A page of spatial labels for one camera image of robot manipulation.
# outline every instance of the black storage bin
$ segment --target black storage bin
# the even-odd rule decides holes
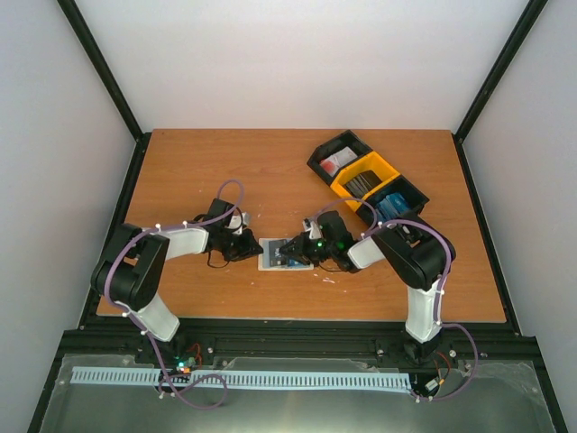
[[[326,159],[327,157],[331,156],[332,154],[341,151],[345,147],[349,147],[354,153],[356,153],[357,157],[350,161],[349,163],[345,164],[341,167],[334,176],[331,176],[329,173],[323,169],[320,165],[320,161]],[[313,171],[318,174],[318,176],[327,184],[331,185],[333,183],[334,178],[339,174],[344,167],[347,167],[353,164],[355,161],[358,161],[359,158],[363,157],[364,155],[372,152],[372,149],[367,146],[365,143],[361,141],[359,137],[357,137],[352,131],[345,131],[344,133],[337,135],[334,139],[326,142],[325,144],[321,144],[318,146],[311,157],[308,159],[307,165],[313,169]]]
[[[394,192],[399,192],[405,198],[410,208],[409,211],[400,214],[398,216],[399,218],[402,218],[408,213],[414,213],[416,215],[420,214],[423,207],[425,207],[425,204],[429,201],[429,198],[425,194],[418,190],[407,180],[407,178],[400,175],[392,182],[389,182],[387,185],[368,196],[367,202],[373,207],[376,207],[381,200],[388,196],[388,194]],[[372,212],[366,206],[359,207],[356,213],[368,225],[372,223]]]

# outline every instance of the black cable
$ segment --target black cable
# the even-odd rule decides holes
[[[222,266],[214,266],[213,264],[210,264],[210,257],[211,257],[211,255],[212,255],[212,251],[209,251],[209,252],[208,252],[208,259],[206,259],[206,265],[207,265],[209,268],[213,268],[213,269],[223,269],[223,268],[225,268],[226,266],[228,266],[228,263],[230,263],[230,260],[229,260],[228,262],[226,262],[226,263],[225,263],[224,265],[222,265]]]

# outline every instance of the blue object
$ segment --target blue object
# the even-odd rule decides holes
[[[385,196],[377,203],[379,222],[384,223],[410,210],[407,201],[400,192]]]

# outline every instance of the small box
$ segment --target small box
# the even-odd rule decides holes
[[[322,166],[321,161],[348,147],[356,158],[339,167],[334,175],[329,174]],[[340,197],[351,197],[351,193],[344,185],[355,176],[370,170],[380,180],[380,183],[367,192],[362,199],[374,207],[389,194],[400,193],[406,200],[409,210],[402,212],[403,217],[409,212],[419,214],[429,201],[417,187],[402,176],[382,156],[376,153],[366,143],[361,141],[352,131],[345,131],[324,144],[318,146],[307,165]],[[348,201],[347,205],[368,225],[372,223],[372,212],[358,201]]]

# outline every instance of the metal floor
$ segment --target metal floor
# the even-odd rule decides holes
[[[115,362],[96,365],[119,366]],[[554,432],[535,372],[524,363],[483,364],[469,389],[445,402],[416,404],[395,392],[230,390],[225,404],[209,411],[193,410],[168,396],[160,400],[153,387],[70,384],[75,364],[90,362],[79,357],[63,364],[43,433]],[[264,365],[260,360],[259,368]],[[452,373],[444,387],[450,391],[460,379]],[[197,389],[188,398],[209,404],[221,393]]]

